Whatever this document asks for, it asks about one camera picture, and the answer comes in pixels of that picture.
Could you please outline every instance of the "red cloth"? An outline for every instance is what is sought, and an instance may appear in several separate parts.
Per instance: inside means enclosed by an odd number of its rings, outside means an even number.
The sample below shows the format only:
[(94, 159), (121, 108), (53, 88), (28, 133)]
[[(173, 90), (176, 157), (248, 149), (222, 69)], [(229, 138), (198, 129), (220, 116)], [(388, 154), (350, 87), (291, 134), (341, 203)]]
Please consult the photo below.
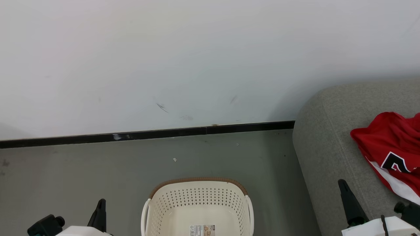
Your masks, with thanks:
[(404, 118), (384, 112), (350, 136), (385, 186), (420, 204), (420, 113)]

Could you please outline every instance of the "gray fabric upholstery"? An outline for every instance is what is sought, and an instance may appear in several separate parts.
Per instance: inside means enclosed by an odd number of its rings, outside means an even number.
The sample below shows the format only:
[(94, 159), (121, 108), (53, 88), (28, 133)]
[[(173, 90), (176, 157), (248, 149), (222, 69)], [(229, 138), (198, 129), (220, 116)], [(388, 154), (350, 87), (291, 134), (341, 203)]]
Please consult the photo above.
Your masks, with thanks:
[(370, 219), (396, 215), (400, 197), (389, 191), (361, 155), (350, 131), (381, 112), (420, 112), (420, 80), (382, 81), (325, 89), (301, 109), (293, 144), (323, 236), (347, 227), (339, 179), (345, 179)]

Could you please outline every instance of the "white basket handle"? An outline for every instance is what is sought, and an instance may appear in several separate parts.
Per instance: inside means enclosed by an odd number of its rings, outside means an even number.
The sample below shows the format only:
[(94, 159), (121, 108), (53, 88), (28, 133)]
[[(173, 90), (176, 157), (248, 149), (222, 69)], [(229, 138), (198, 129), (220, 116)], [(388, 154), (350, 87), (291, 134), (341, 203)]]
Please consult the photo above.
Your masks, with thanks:
[(146, 201), (146, 203), (144, 204), (143, 207), (143, 212), (142, 212), (142, 223), (141, 223), (141, 231), (142, 231), (142, 236), (146, 236), (146, 212), (147, 209), (149, 208), (149, 202), (150, 202), (150, 198)]
[(248, 195), (245, 195), (245, 199), (247, 200), (249, 209), (249, 236), (252, 236), (254, 234), (254, 208), (252, 207), (252, 201)]

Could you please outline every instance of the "product label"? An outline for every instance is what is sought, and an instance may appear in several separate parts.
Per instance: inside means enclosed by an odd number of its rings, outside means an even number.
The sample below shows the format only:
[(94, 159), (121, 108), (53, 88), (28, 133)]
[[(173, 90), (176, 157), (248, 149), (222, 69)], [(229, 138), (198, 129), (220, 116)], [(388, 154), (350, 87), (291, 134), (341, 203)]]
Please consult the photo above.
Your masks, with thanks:
[(189, 236), (216, 236), (216, 226), (215, 225), (190, 226)]

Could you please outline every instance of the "white plastic basket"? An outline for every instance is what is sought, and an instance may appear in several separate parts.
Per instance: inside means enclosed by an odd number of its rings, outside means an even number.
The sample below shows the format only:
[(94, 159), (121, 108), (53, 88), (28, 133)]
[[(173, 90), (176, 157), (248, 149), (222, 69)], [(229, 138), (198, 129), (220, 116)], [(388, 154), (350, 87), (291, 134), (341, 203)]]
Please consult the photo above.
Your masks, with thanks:
[(146, 201), (142, 236), (252, 236), (245, 188), (226, 178), (186, 178), (157, 186)]

